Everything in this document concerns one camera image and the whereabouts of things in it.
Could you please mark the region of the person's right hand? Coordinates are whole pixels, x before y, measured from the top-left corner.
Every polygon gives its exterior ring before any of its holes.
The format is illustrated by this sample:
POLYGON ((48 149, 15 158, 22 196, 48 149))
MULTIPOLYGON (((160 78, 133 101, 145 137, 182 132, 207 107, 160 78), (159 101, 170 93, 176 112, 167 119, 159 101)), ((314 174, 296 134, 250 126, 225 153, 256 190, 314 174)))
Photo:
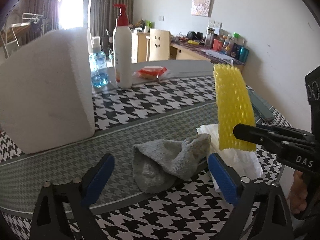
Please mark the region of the person's right hand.
POLYGON ((295 170, 293 173, 293 184, 291 186, 288 200, 290 202, 290 210, 294 214, 299 214, 306 209, 306 197, 308 194, 307 185, 302 179, 303 173, 295 170))

